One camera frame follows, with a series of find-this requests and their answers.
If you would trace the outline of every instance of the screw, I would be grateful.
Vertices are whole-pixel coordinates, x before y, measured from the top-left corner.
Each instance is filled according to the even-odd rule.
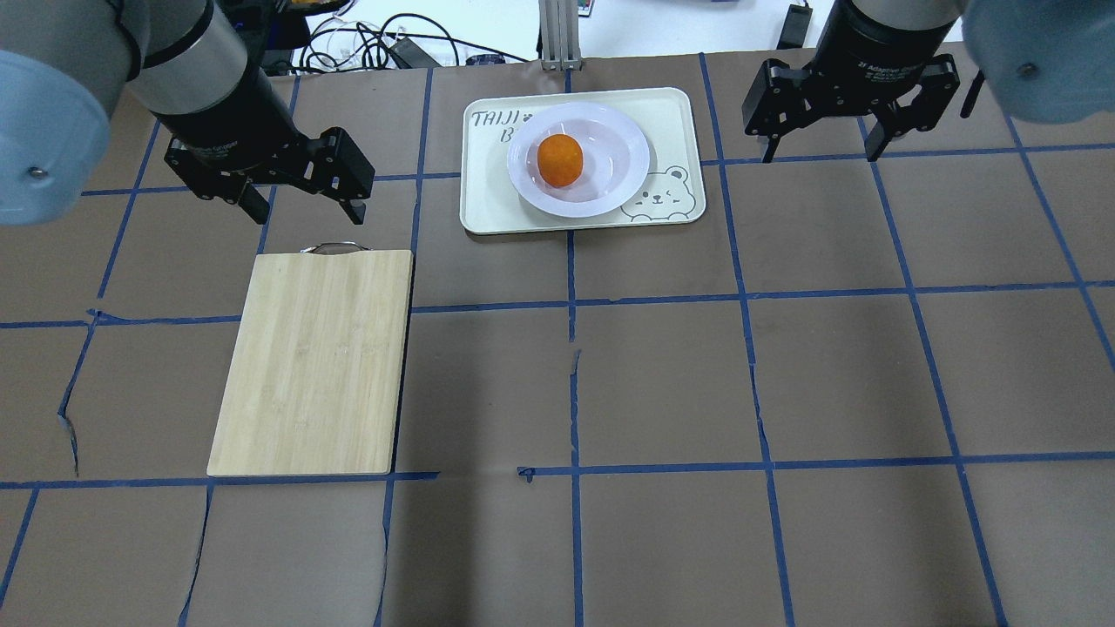
[[[1018,69],[1015,70],[1015,73],[1018,74],[1019,78],[1034,78],[1038,74],[1038,66],[1027,61],[1018,66]]]

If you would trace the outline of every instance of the metal post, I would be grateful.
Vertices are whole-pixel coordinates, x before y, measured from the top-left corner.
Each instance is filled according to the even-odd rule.
[[[539,0],[543,69],[581,69],[576,0]]]

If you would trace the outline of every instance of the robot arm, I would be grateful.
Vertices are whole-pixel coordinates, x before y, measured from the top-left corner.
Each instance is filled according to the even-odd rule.
[[[341,128],[295,128],[214,0],[0,0],[0,224],[77,200],[126,80],[173,134],[165,161],[203,200],[270,208],[253,184],[337,200],[363,221],[375,168]]]
[[[768,139],[763,161],[822,117],[873,114],[870,161],[893,138],[935,127],[960,87],[952,56],[937,49],[961,15],[968,49],[1007,113],[1064,123],[1115,109],[1115,3],[836,0],[813,60],[792,69],[767,59],[744,99],[746,133]]]

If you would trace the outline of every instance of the white floor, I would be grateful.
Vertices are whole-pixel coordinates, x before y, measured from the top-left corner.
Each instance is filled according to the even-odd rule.
[[[584,57],[641,57],[768,50],[778,41],[786,8],[801,0],[597,0],[592,17],[581,18],[581,54]],[[813,0],[813,22],[806,47],[816,46],[833,0]],[[378,27],[388,17],[420,13],[437,20],[457,39],[489,46],[527,59],[537,57],[539,3],[536,0],[356,0],[345,20],[362,20]],[[322,19],[310,23],[313,28]],[[437,35],[436,28],[416,19],[392,22],[410,32]],[[959,41],[960,25],[948,41]],[[358,41],[338,33],[316,49],[343,55]],[[421,40],[421,47],[442,65],[453,65],[448,44]],[[476,50],[466,52],[464,58]]]

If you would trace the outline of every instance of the bear drawing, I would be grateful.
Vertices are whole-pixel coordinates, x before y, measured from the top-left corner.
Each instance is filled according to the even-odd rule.
[[[666,172],[651,172],[642,187],[620,210],[631,218],[631,222],[683,220],[697,206],[687,181],[689,173],[677,165]]]

